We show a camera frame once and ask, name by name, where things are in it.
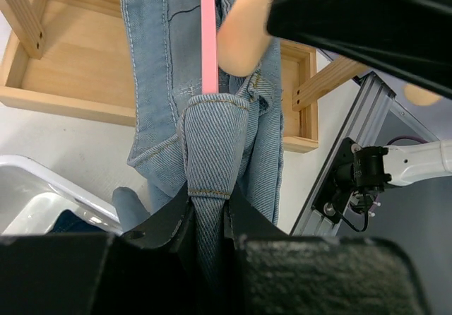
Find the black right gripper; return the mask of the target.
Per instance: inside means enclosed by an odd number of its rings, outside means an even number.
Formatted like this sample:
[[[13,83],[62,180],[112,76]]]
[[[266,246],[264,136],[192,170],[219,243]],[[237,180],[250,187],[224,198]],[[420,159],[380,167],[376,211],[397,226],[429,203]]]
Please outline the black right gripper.
[[[451,0],[273,0],[267,30],[451,96]]]

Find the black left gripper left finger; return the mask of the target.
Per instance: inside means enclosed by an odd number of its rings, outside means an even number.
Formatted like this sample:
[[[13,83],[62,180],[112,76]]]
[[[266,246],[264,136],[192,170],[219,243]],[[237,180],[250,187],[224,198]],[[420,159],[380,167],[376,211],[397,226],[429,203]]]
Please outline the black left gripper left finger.
[[[194,207],[188,195],[188,186],[184,184],[170,202],[121,237],[140,249],[192,255]]]

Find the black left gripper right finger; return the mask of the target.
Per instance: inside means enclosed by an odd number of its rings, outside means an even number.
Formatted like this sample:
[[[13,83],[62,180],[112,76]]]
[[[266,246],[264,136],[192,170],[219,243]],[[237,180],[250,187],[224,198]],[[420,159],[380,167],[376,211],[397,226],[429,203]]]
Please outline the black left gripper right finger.
[[[285,239],[288,235],[269,221],[248,201],[238,184],[223,210],[225,245],[238,250],[242,239]]]

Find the light blue denim skirt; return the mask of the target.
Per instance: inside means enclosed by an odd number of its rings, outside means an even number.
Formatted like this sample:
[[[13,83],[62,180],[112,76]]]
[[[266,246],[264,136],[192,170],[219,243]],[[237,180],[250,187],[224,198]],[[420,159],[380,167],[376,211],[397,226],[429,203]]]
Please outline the light blue denim skirt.
[[[148,181],[152,211],[186,188],[196,211],[198,260],[220,278],[222,209],[235,186],[278,221],[283,170],[280,45],[247,77],[218,74],[201,92],[200,0],[120,0],[129,41],[136,133],[128,163]]]

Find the dark blue denim skirt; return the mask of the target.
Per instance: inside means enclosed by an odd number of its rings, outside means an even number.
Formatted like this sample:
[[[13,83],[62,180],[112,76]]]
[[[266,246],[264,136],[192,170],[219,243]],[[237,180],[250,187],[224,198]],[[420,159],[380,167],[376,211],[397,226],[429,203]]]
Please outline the dark blue denim skirt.
[[[87,223],[70,210],[63,211],[49,233],[102,232],[102,229]]]

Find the wooden hanger of dark skirt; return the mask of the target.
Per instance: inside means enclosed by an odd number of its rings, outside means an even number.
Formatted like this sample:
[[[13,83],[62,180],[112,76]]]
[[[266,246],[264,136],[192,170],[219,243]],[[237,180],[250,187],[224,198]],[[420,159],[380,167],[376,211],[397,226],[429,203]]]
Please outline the wooden hanger of dark skirt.
[[[266,23],[272,0],[235,0],[217,33],[218,65],[226,73],[246,77],[265,54],[271,36]]]

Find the pink plastic hanger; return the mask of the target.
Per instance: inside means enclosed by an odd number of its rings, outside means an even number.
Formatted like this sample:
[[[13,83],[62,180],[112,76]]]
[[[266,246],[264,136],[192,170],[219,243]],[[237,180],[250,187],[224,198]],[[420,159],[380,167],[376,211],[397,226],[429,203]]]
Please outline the pink plastic hanger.
[[[201,1],[201,75],[204,95],[218,94],[215,0]]]

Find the wooden hanger of white skirt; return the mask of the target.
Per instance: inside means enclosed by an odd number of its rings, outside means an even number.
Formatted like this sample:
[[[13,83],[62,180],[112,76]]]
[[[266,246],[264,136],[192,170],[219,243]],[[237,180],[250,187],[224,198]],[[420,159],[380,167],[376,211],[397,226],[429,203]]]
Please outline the wooden hanger of white skirt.
[[[442,96],[417,85],[408,83],[403,89],[406,99],[417,106],[430,106],[438,102]]]

